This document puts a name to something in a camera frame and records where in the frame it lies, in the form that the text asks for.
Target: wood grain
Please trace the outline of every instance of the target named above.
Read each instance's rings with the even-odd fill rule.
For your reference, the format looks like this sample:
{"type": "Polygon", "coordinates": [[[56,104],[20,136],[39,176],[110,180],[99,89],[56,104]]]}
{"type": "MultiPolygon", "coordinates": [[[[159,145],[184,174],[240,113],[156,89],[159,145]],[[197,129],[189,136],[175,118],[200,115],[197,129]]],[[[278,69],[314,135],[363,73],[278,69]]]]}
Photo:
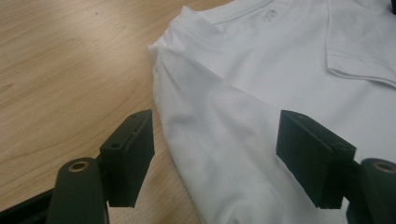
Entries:
{"type": "Polygon", "coordinates": [[[226,0],[0,1],[0,210],[54,185],[130,114],[154,110],[156,155],[135,209],[111,223],[200,223],[163,139],[147,45],[182,6],[226,0]]]}

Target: white t-shirt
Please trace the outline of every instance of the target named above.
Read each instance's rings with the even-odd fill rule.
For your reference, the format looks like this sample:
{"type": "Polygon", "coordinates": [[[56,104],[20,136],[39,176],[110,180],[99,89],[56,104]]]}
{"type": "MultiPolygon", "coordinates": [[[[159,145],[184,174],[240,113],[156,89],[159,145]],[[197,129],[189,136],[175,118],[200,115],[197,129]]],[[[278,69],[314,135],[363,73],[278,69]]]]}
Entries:
{"type": "Polygon", "coordinates": [[[346,204],[315,208],[276,156],[280,109],[306,114],[346,139],[358,149],[356,161],[396,161],[396,50],[357,39],[375,29],[391,40],[394,29],[339,16],[393,15],[380,1],[350,2],[183,7],[149,47],[163,133],[204,223],[347,223],[346,204]]]}

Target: metal ring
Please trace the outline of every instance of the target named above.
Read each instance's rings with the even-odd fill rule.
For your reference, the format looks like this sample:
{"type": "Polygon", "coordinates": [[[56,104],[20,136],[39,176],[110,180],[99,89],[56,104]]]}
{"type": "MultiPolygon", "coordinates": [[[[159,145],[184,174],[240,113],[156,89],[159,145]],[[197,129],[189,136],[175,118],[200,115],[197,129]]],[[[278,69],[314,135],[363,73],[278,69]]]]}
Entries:
{"type": "Polygon", "coordinates": [[[87,161],[77,161],[69,166],[70,172],[80,172],[87,169],[90,166],[90,163],[87,161]]]}
{"type": "Polygon", "coordinates": [[[373,162],[373,166],[380,171],[390,174],[396,174],[396,166],[393,163],[385,161],[375,161],[373,162]]]}

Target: black metal bracket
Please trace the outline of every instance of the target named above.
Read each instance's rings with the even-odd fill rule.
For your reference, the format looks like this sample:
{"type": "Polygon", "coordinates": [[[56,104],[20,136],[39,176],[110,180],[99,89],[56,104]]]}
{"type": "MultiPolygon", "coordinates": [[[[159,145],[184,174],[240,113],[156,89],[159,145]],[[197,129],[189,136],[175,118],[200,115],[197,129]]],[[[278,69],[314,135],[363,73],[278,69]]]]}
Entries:
{"type": "Polygon", "coordinates": [[[276,155],[323,209],[349,200],[349,224],[396,223],[396,164],[353,158],[356,148],[306,115],[283,110],[276,155]]]}
{"type": "Polygon", "coordinates": [[[106,202],[134,207],[154,156],[151,110],[128,117],[97,159],[65,164],[55,188],[0,213],[0,223],[109,223],[106,202]]]}

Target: wooden table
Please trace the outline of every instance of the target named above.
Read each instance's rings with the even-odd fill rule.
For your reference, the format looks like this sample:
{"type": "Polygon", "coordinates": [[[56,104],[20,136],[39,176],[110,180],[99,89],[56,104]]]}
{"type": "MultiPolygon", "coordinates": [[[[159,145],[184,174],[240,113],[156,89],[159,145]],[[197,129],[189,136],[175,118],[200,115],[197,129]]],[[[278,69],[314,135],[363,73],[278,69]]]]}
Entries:
{"type": "Polygon", "coordinates": [[[136,208],[111,223],[199,223],[163,139],[147,45],[187,5],[228,0],[0,1],[0,210],[54,185],[58,169],[151,108],[156,155],[136,208]]]}

